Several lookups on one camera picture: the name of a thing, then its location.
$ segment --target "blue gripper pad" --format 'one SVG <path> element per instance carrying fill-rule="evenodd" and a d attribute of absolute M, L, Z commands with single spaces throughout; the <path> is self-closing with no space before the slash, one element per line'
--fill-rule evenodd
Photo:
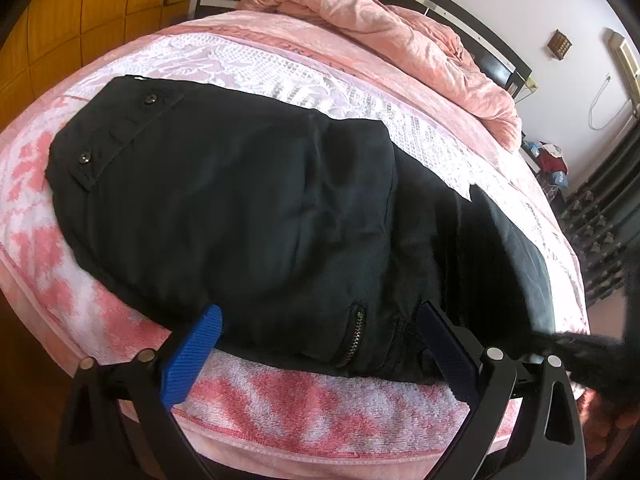
<path fill-rule="evenodd" d="M 460 402 L 470 409 L 478 403 L 478 368 L 469 357 L 456 335 L 440 314 L 429 304 L 418 308 L 416 323 L 418 332 L 427 344 L 444 379 Z"/>
<path fill-rule="evenodd" d="M 222 311 L 211 305 L 161 371 L 160 399 L 170 410 L 183 402 L 222 333 Z"/>

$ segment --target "folded black clothing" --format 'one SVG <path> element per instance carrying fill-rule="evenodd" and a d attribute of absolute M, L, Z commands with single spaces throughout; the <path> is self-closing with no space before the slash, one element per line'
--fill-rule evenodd
<path fill-rule="evenodd" d="M 57 134 L 46 177 L 80 267 L 169 329 L 219 305 L 218 347 L 256 362 L 430 382 L 427 302 L 506 351 L 554 329 L 535 245 L 381 121 L 122 76 Z"/>

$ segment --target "wooden floor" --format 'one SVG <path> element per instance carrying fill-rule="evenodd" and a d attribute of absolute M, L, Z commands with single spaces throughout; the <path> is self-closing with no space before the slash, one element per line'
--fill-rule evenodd
<path fill-rule="evenodd" d="M 71 378 L 43 350 L 0 294 L 0 424 L 42 480 L 52 479 Z"/>

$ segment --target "red cloth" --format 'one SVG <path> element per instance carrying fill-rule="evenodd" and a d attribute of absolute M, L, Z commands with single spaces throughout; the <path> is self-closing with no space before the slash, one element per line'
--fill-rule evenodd
<path fill-rule="evenodd" d="M 536 157 L 536 161 L 540 169 L 545 173 L 554 173 L 555 171 L 569 173 L 562 157 L 553 156 L 547 150 L 540 149 L 540 154 Z"/>

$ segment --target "zippered pocket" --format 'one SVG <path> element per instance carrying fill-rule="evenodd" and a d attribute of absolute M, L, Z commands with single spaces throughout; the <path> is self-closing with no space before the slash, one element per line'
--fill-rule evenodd
<path fill-rule="evenodd" d="M 337 368 L 345 368 L 358 353 L 362 336 L 364 334 L 364 323 L 366 321 L 365 309 L 357 305 L 353 309 L 350 322 L 347 326 L 347 333 L 338 352 Z"/>

